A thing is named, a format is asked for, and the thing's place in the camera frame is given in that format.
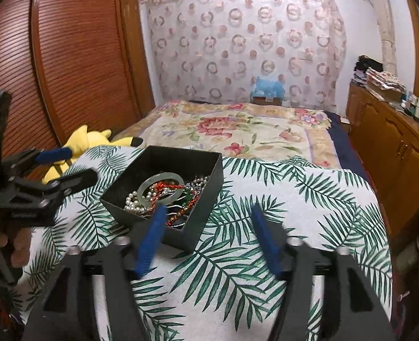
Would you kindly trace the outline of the left hand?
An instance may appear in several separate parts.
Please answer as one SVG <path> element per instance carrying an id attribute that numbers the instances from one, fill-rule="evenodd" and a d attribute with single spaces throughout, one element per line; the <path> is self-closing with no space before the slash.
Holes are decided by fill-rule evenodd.
<path id="1" fill-rule="evenodd" d="M 10 236 L 0 231 L 0 248 L 6 246 L 9 239 L 14 246 L 14 251 L 11 254 L 11 265 L 14 268 L 26 266 L 30 258 L 32 241 L 31 229 L 19 229 L 17 232 L 10 234 Z"/>

